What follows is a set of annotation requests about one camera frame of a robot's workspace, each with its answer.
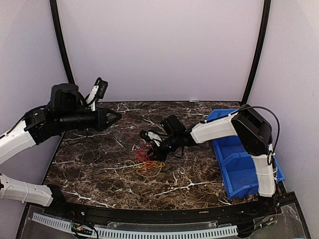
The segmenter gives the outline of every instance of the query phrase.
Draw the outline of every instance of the white perforated rail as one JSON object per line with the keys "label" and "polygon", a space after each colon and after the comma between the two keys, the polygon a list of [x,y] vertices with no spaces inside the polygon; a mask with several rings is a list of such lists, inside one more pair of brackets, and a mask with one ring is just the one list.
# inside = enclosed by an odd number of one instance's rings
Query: white perforated rail
{"label": "white perforated rail", "polygon": [[[71,233],[71,221],[52,218],[38,213],[33,214],[33,221],[48,227]],[[188,232],[130,232],[95,227],[100,239],[214,239],[237,235],[237,226],[188,231]]]}

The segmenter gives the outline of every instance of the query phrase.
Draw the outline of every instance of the blue container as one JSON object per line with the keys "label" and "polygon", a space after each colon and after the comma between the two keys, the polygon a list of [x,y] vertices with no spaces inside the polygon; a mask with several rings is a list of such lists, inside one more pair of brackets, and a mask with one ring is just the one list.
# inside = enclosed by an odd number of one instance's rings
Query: blue container
{"label": "blue container", "polygon": [[[213,120],[226,116],[236,109],[214,110],[207,118]],[[229,199],[243,198],[258,193],[258,179],[253,159],[245,151],[238,136],[230,136],[213,140],[213,146],[219,163],[225,189]],[[284,174],[277,163],[278,182],[284,181]]]}

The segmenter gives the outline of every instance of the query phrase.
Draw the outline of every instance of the white wall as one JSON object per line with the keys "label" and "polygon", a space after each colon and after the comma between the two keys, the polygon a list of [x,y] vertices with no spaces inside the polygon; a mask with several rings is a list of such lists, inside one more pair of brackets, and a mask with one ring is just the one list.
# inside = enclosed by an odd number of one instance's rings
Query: white wall
{"label": "white wall", "polygon": [[59,0],[76,82],[105,101],[226,100],[244,93],[263,0]]}
{"label": "white wall", "polygon": [[288,191],[295,191],[319,238],[319,1],[272,1],[251,105],[272,109],[282,133],[276,150]]}
{"label": "white wall", "polygon": [[[29,109],[50,100],[51,87],[67,82],[48,0],[0,1],[0,134]],[[58,138],[0,166],[0,172],[41,183]],[[0,239],[15,238],[24,204],[0,201]]]}

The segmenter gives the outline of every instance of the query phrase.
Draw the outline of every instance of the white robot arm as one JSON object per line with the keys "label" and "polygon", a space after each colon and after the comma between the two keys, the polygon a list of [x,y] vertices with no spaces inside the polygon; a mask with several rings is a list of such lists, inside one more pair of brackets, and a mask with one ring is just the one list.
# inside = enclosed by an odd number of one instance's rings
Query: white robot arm
{"label": "white robot arm", "polygon": [[272,160],[272,128],[253,108],[255,107],[244,105],[232,114],[202,121],[189,129],[186,129],[175,115],[171,115],[160,123],[167,133],[167,138],[159,140],[163,135],[152,130],[141,131],[141,137],[147,142],[153,142],[152,149],[148,152],[149,158],[165,161],[168,153],[175,152],[179,147],[194,146],[212,139],[237,135],[254,161],[259,195],[272,197],[276,191],[276,170]]}
{"label": "white robot arm", "polygon": [[[0,165],[23,150],[39,145],[52,136],[71,129],[93,128],[102,131],[121,118],[110,109],[96,109],[108,83],[98,78],[91,93],[85,99],[73,84],[52,87],[51,101],[28,111],[9,131],[0,135]],[[0,174],[0,199],[13,199],[40,204],[45,207],[61,197],[54,185],[34,185]]]}

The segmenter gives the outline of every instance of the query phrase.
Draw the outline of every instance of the dark brown marble surface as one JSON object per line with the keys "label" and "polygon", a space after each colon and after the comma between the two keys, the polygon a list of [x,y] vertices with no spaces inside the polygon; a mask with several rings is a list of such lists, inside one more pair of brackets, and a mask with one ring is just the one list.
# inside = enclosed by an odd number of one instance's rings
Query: dark brown marble surface
{"label": "dark brown marble surface", "polygon": [[[143,144],[138,130],[164,133],[159,122],[171,114],[188,127],[205,119],[213,109],[238,108],[238,103],[131,102],[101,106],[126,114],[132,122],[125,116],[121,120],[128,134],[119,122],[103,132],[66,133],[44,183],[59,185],[69,202],[118,209],[181,210],[255,199],[227,199],[211,142],[186,148],[184,158],[169,155],[165,167],[153,178],[136,171],[129,173],[132,167],[126,162],[138,163],[136,149]],[[154,176],[157,172],[154,169],[143,174]]]}

